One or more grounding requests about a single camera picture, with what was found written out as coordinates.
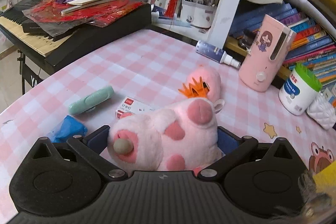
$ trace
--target pink checkered tablecloth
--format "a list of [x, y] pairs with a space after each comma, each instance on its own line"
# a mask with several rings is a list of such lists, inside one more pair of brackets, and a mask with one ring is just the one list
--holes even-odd
[[226, 103], [217, 114], [220, 126], [240, 137], [251, 135], [260, 142], [286, 137], [307, 166], [312, 142], [336, 156], [335, 131], [323, 130], [306, 114], [290, 114], [280, 103], [275, 87], [265, 93], [255, 92], [239, 80], [234, 68], [197, 54], [193, 46], [184, 42], [141, 30], [68, 65], [0, 114], [0, 222], [5, 223], [16, 214], [8, 186], [17, 167], [37, 138], [64, 119], [72, 102], [106, 85], [114, 88], [114, 97], [80, 115], [79, 120], [90, 133], [104, 124], [113, 125], [115, 110], [125, 96], [153, 107], [185, 99], [177, 89], [199, 65], [214, 67], [221, 75], [221, 98]]

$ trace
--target metal screw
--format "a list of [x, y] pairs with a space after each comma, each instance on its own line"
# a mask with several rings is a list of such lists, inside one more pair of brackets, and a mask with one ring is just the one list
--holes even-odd
[[201, 171], [201, 175], [206, 178], [212, 178], [217, 175], [217, 171], [213, 169], [204, 169]]
[[125, 175], [125, 171], [121, 169], [113, 169], [109, 171], [109, 176], [112, 178], [120, 178]]

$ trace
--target green lid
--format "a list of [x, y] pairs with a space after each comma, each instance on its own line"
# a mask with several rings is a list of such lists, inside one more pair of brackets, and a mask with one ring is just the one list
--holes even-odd
[[319, 92], [322, 88], [322, 84], [316, 76], [308, 70], [304, 65], [301, 63], [296, 63], [294, 68], [296, 73], [302, 78], [303, 81], [307, 83], [313, 90]]

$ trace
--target pen holder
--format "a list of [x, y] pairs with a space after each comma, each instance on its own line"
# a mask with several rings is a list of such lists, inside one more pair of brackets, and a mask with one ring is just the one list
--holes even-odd
[[[154, 4], [155, 6], [161, 7], [165, 10], [167, 10], [168, 4], [169, 4], [169, 0], [148, 0], [149, 4]], [[175, 14], [177, 15], [179, 13], [179, 8], [181, 5], [181, 0], [177, 1], [177, 5], [175, 8]]]
[[210, 28], [217, 7], [182, 0], [181, 21], [199, 28]]

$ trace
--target pink plush toy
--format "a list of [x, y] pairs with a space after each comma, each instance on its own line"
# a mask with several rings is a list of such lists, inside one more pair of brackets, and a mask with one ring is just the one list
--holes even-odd
[[139, 115], [124, 113], [110, 130], [108, 151], [117, 165], [133, 170], [201, 169], [221, 157], [214, 107], [191, 98]]
[[198, 81], [202, 77], [203, 82], [209, 87], [207, 98], [210, 102], [214, 103], [219, 100], [221, 96], [221, 77], [217, 70], [211, 67], [199, 66], [191, 74], [188, 75], [186, 82], [194, 83], [193, 78]]

